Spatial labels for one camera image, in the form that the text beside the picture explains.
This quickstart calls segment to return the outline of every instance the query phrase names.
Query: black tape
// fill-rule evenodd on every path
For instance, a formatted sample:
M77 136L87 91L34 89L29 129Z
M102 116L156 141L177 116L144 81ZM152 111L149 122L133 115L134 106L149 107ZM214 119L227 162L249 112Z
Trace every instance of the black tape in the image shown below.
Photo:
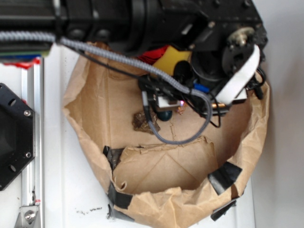
M218 170L208 175L208 179L218 195L230 188L238 179L242 169L226 162Z
M133 195L123 194L118 191L116 191L114 185L111 183L109 188L108 197L114 205L122 208L122 209L128 209L128 206L131 203Z
M123 219L123 220L130 221L130 222L135 221L133 218L121 213L120 211L115 210L112 204L108 204L108 207L109 207L109 213L108 213L107 219L112 217L112 218Z
M226 212L231 208L237 205L237 201L234 199L225 206L215 210L213 214L210 216L213 221L218 220L220 217L226 214Z
M124 149L111 149L109 146L104 147L104 155L107 157L112 170L116 168L119 163L119 158L122 155Z

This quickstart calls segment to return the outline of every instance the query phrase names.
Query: blue object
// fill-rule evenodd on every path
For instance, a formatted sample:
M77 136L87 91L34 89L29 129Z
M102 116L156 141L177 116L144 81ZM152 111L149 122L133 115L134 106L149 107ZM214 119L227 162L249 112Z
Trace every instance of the blue object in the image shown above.
M41 57L40 54L31 54L31 55L11 55L11 56L0 56L2 59L33 59L36 57Z
M210 92L210 89L201 85L201 84L198 84L198 83L194 83L194 88L197 89L197 90L200 90L204 93L209 93Z

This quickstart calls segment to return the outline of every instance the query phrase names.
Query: blue connector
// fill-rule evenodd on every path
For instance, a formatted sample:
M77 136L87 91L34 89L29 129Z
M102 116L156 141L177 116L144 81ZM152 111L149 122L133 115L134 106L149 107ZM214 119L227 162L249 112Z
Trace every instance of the blue connector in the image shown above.
M205 87L201 84L198 84L198 83L194 83L194 88L197 89L197 90L200 90L204 93L209 93L210 92L210 89L208 87Z

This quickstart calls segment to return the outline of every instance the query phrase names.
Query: white surface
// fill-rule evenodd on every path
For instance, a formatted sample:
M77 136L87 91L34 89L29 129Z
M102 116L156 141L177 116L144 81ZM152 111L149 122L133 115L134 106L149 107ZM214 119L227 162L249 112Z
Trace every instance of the white surface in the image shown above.
M21 70L0 64L0 82L21 96ZM21 207L21 175L4 191L0 191L0 227L12 228Z
M253 175L257 228L303 227L304 1L255 0L268 31L272 87L264 153Z
M143 228L107 219L108 199L61 112L61 101L77 55L53 47L45 64L45 227ZM251 182L245 195L217 222L207 218L193 227L254 228Z

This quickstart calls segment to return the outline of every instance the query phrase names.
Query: metal bracket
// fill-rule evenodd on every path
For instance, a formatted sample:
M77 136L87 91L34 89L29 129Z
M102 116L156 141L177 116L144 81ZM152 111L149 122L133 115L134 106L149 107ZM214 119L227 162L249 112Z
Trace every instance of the metal bracket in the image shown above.
M14 228L40 228L39 206L21 207Z
M34 111L0 83L0 190L34 159Z

